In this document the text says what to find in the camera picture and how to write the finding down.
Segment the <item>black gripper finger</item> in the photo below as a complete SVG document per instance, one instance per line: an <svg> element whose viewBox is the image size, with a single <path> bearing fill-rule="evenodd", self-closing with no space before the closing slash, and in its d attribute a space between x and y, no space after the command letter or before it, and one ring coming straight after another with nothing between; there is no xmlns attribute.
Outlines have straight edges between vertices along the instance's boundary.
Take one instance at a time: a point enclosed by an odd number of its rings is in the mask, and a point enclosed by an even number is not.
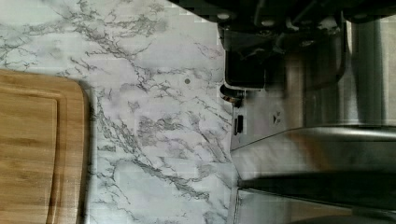
<svg viewBox="0 0 396 224"><path fill-rule="evenodd" d="M285 83L285 61L274 50L278 34L248 26L219 24L225 56L225 85L234 90L278 88Z"/></svg>

